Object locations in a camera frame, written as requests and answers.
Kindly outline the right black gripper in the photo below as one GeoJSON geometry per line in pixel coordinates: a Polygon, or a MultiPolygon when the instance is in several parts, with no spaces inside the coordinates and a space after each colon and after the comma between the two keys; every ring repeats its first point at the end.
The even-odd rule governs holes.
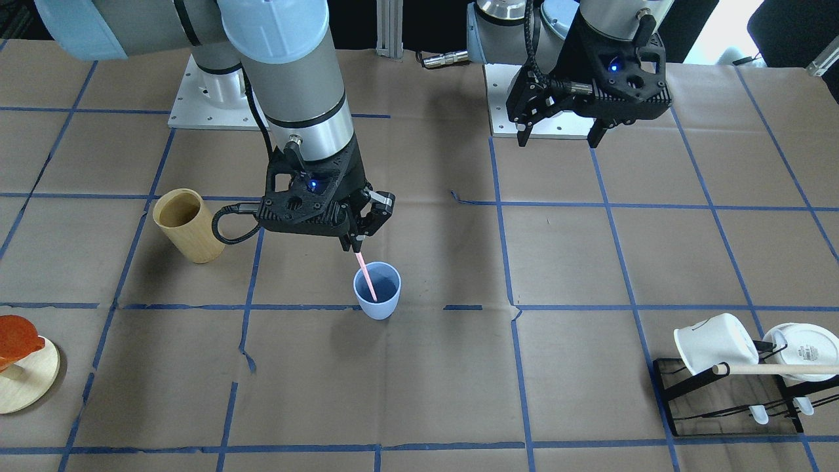
{"type": "Polygon", "coordinates": [[[338,225],[327,235],[340,238],[343,251],[358,254],[364,238],[374,236],[393,215],[396,196],[375,191],[366,179],[357,141],[349,142],[341,154],[349,158],[349,166],[326,212],[338,225]]]}

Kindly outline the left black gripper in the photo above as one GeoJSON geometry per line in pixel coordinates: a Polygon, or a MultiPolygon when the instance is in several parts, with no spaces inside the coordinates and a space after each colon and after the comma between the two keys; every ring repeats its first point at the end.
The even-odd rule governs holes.
{"type": "MultiPolygon", "coordinates": [[[[525,147],[534,126],[573,108],[578,96],[593,95],[593,84],[557,79],[541,71],[536,62],[536,46],[525,39],[526,60],[513,78],[506,99],[507,119],[515,125],[517,143],[525,147]]],[[[587,134],[587,143],[596,149],[606,132],[620,125],[620,120],[597,117],[587,134]]]]}

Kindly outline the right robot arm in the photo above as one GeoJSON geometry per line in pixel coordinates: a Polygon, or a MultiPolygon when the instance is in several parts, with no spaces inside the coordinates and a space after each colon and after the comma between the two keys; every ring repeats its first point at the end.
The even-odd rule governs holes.
{"type": "Polygon", "coordinates": [[[236,245],[264,229],[337,238],[360,253],[395,211],[366,179],[326,1],[38,1],[52,38],[87,62],[191,48],[202,71],[242,72],[269,164],[258,203],[207,228],[236,245]]]}

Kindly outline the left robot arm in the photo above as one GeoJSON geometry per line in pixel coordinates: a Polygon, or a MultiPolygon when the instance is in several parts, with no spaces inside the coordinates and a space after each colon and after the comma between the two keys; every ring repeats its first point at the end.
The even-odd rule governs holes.
{"type": "Polygon", "coordinates": [[[471,62],[516,66],[507,120],[526,146],[543,120],[571,111],[606,131],[653,120],[672,105],[659,22],[669,1],[473,1],[467,6],[471,62]]]}

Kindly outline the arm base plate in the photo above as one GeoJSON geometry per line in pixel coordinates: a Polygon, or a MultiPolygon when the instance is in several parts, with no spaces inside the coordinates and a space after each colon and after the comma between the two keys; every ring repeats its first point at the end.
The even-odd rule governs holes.
{"type": "Polygon", "coordinates": [[[258,131],[244,93],[242,70],[216,75],[204,71],[192,56],[189,57],[168,126],[189,130],[258,131]]]}
{"type": "MultiPolygon", "coordinates": [[[[506,101],[520,66],[486,64],[483,68],[492,136],[516,138],[516,125],[507,119],[506,101]]],[[[572,111],[563,111],[536,123],[530,137],[554,138],[554,140],[585,140],[594,121],[595,119],[592,117],[581,117],[572,113],[572,111]]]]}

